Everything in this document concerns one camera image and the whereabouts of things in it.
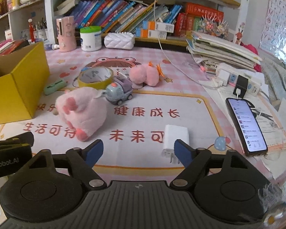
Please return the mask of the white power adapter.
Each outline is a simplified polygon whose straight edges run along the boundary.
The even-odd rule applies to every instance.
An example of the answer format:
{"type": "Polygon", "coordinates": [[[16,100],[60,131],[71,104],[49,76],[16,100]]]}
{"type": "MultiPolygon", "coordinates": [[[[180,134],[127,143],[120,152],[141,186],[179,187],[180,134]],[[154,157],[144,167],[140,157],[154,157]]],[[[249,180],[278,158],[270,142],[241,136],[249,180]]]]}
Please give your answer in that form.
{"type": "Polygon", "coordinates": [[[181,139],[185,143],[190,142],[190,134],[187,127],[166,125],[163,137],[163,150],[161,156],[169,159],[171,164],[179,164],[180,161],[174,154],[174,143],[181,139]]]}

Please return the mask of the large pink plush toy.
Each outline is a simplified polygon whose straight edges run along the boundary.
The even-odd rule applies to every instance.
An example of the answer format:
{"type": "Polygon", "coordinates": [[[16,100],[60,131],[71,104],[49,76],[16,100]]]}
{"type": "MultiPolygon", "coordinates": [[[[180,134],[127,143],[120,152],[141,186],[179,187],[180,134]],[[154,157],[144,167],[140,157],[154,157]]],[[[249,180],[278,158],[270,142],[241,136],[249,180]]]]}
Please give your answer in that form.
{"type": "Polygon", "coordinates": [[[108,102],[103,93],[103,90],[81,87],[66,90],[56,99],[58,115],[79,141],[87,141],[105,122],[108,102]]]}

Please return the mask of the black smartphone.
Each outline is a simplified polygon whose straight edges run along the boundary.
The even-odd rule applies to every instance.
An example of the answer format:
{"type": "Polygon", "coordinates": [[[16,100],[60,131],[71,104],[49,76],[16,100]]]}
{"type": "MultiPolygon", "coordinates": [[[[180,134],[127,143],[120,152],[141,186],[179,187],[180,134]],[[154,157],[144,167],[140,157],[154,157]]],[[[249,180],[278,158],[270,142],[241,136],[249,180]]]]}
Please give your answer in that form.
{"type": "Polygon", "coordinates": [[[268,146],[253,113],[253,104],[246,99],[226,98],[228,113],[246,156],[265,155],[268,146]]]}

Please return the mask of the pink checkered cartoon desk mat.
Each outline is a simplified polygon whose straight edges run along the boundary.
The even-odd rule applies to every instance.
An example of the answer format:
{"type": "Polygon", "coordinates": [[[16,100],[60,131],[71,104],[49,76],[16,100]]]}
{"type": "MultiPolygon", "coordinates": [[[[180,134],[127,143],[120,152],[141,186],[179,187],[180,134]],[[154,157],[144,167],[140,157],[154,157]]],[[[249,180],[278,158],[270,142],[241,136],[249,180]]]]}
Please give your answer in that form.
{"type": "MultiPolygon", "coordinates": [[[[216,138],[226,136],[230,139],[229,149],[242,151],[234,127],[209,94],[176,69],[177,64],[191,60],[186,53],[170,52],[173,64],[165,60],[160,50],[148,48],[95,52],[77,49],[67,53],[54,50],[45,54],[50,72],[47,83],[60,77],[71,83],[86,64],[101,57],[131,57],[137,63],[151,61],[160,64],[164,74],[172,78],[170,83],[161,81],[156,87],[135,91],[133,98],[122,106],[107,104],[106,120],[92,136],[104,143],[103,155],[94,170],[106,181],[172,181],[183,170],[183,165],[171,164],[161,156],[166,125],[187,127],[193,148],[216,152],[216,138]]],[[[68,125],[52,112],[59,95],[59,91],[51,95],[43,92],[34,118],[0,124],[0,140],[30,131],[35,137],[33,153],[49,149],[54,154],[62,154],[72,147],[85,148],[87,143],[79,141],[68,125]]]]}

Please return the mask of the white charger plug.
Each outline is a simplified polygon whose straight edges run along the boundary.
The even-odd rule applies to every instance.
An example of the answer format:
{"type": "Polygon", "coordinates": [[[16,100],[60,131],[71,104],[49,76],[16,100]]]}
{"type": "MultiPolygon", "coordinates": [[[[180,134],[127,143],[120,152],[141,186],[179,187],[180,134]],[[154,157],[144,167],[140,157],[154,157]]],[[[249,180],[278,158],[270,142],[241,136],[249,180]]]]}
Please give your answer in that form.
{"type": "Polygon", "coordinates": [[[226,86],[228,84],[229,78],[230,78],[230,73],[223,69],[219,70],[216,73],[216,81],[219,84],[219,86],[226,86]]]}

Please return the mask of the black charger plug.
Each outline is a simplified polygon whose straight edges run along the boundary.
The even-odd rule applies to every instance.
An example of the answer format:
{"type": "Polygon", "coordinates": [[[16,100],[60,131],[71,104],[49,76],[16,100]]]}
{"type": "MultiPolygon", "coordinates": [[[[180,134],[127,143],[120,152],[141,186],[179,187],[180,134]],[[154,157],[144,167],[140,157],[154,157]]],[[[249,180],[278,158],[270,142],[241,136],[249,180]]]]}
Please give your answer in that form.
{"type": "Polygon", "coordinates": [[[237,99],[242,99],[245,96],[248,87],[248,79],[243,76],[238,76],[233,94],[237,99]]]}

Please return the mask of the white power strip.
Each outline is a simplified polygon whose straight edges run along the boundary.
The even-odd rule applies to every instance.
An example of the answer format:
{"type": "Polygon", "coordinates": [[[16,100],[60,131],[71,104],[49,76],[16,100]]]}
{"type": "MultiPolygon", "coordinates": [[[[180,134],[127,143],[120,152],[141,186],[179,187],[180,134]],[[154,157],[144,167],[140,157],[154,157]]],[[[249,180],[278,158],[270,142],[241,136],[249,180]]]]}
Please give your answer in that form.
{"type": "Polygon", "coordinates": [[[220,63],[216,68],[215,74],[217,78],[223,77],[224,86],[230,84],[235,88],[234,95],[237,94],[236,89],[240,89],[241,93],[239,96],[242,98],[246,94],[257,96],[263,84],[262,79],[255,76],[255,72],[236,69],[226,63],[220,63]]]}

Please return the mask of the small pink plush toy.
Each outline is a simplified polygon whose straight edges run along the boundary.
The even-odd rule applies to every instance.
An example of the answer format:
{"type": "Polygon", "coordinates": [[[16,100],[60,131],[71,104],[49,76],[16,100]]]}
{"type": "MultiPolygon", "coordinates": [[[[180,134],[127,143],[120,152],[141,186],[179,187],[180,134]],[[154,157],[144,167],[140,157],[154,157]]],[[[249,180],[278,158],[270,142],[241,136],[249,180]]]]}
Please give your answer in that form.
{"type": "Polygon", "coordinates": [[[144,84],[148,86],[157,86],[160,80],[158,68],[149,63],[136,65],[129,71],[129,78],[133,88],[142,88],[144,84]]]}

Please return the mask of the stack of papers and booklets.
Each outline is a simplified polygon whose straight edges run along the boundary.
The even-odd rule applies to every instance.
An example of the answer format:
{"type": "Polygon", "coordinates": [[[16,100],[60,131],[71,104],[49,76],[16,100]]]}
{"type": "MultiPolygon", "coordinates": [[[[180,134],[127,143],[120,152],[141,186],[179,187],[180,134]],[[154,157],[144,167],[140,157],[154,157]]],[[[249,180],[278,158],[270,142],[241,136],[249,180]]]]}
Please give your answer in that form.
{"type": "Polygon", "coordinates": [[[262,58],[249,49],[204,33],[193,32],[187,50],[203,71],[215,74],[219,64],[255,72],[262,58]]]}

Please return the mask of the orange blue white box upper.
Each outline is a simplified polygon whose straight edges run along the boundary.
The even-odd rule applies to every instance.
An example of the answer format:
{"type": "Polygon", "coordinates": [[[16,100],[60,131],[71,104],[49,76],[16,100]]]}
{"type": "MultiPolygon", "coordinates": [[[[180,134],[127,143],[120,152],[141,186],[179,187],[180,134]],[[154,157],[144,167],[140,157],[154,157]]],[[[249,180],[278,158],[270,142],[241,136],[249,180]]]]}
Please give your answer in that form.
{"type": "Polygon", "coordinates": [[[164,23],[164,22],[154,22],[154,21],[143,21],[142,25],[144,30],[159,30],[167,33],[174,32],[174,24],[164,23]]]}

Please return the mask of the orange blue white box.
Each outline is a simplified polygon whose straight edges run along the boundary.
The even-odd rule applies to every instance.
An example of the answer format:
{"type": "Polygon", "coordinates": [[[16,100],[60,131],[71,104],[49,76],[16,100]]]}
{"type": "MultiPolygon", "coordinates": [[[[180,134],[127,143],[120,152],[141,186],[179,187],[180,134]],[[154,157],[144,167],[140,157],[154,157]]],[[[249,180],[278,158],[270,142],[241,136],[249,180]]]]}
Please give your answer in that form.
{"type": "Polygon", "coordinates": [[[165,31],[157,30],[144,30],[143,28],[136,28],[135,30],[136,37],[140,38],[153,38],[153,39],[166,39],[167,33],[165,31]]]}
{"type": "Polygon", "coordinates": [[[167,33],[174,32],[174,24],[164,23],[164,22],[154,22],[154,21],[143,21],[142,25],[144,30],[159,30],[167,33]]]}

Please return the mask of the pink cylindrical container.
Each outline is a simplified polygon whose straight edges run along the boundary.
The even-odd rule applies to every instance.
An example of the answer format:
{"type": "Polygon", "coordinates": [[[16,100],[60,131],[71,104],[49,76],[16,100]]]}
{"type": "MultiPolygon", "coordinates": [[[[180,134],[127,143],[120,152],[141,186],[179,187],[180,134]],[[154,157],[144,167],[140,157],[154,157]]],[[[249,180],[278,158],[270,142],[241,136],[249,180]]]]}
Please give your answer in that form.
{"type": "Polygon", "coordinates": [[[70,52],[76,49],[74,16],[56,19],[57,38],[60,52],[70,52]]]}

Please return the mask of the orange blue white box lower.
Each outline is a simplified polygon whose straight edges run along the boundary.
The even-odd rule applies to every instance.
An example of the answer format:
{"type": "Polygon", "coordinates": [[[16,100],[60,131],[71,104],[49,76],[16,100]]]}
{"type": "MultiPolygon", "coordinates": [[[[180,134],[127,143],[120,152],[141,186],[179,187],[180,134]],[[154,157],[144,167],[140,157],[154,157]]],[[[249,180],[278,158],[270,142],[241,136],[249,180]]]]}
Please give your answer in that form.
{"type": "Polygon", "coordinates": [[[166,39],[167,33],[165,31],[157,30],[144,30],[143,28],[136,28],[135,30],[136,37],[140,38],[153,38],[153,39],[166,39]]]}

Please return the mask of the row of colourful books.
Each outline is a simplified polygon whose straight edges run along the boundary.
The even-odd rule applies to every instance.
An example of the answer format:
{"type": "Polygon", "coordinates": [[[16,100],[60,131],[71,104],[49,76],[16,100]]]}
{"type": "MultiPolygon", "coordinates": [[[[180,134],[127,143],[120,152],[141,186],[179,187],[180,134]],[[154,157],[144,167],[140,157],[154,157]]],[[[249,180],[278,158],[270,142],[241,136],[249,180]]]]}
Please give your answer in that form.
{"type": "Polygon", "coordinates": [[[176,5],[146,4],[136,0],[75,0],[67,12],[73,15],[75,28],[100,26],[102,33],[132,33],[143,28],[143,21],[172,24],[176,5]]]}

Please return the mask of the alphabet wall poster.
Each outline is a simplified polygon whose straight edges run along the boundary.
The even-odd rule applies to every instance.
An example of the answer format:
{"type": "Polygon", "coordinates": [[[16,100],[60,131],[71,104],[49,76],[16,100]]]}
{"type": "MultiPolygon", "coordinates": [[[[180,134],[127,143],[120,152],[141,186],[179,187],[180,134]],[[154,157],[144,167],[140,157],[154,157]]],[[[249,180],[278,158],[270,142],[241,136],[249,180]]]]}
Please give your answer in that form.
{"type": "Polygon", "coordinates": [[[259,48],[286,60],[286,0],[268,0],[259,48]]]}

